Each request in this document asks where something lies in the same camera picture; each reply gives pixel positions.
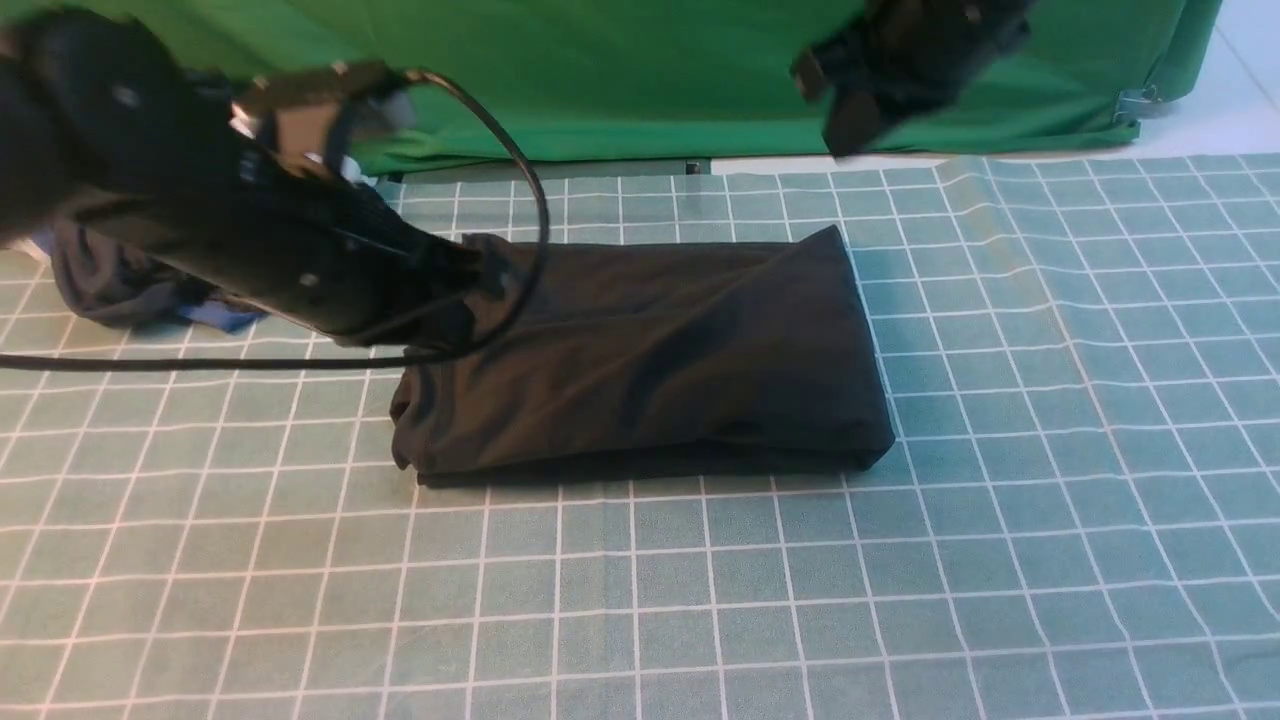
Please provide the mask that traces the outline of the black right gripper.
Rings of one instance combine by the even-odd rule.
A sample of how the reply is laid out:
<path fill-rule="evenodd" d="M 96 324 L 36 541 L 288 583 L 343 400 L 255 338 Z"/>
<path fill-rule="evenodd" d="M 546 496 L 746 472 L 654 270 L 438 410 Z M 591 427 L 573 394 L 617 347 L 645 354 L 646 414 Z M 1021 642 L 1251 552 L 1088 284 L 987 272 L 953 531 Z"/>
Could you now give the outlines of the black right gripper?
<path fill-rule="evenodd" d="M 864 154 L 901 126 L 955 105 L 1027 40 L 1033 5 L 867 1 L 791 65 L 804 100 L 829 104 L 822 131 L 828 154 Z"/>

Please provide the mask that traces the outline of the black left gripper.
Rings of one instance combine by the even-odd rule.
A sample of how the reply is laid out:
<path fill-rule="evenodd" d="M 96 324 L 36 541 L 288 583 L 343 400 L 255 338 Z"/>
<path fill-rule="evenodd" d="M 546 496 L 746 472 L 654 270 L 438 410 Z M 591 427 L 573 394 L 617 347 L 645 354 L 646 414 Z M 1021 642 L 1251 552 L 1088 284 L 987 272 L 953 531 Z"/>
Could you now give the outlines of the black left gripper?
<path fill-rule="evenodd" d="M 467 346 L 475 292 L 506 301 L 509 242 L 465 246 L 403 220 L 366 184 L 252 170 L 95 190 L 70 223 L 343 346 Z"/>

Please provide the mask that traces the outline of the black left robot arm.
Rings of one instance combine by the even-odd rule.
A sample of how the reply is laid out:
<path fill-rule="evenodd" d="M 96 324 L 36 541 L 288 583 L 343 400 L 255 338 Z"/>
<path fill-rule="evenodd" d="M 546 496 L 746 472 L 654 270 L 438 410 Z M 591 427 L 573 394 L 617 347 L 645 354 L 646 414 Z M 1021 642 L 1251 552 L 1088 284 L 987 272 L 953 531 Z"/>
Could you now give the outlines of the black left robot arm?
<path fill-rule="evenodd" d="M 65 218 L 340 345 L 470 348 L 474 305 L 509 292 L 494 245 L 421 231 L 342 173 L 413 81 L 365 60 L 237 88 L 140 20 L 29 13 L 3 31 L 3 229 Z"/>

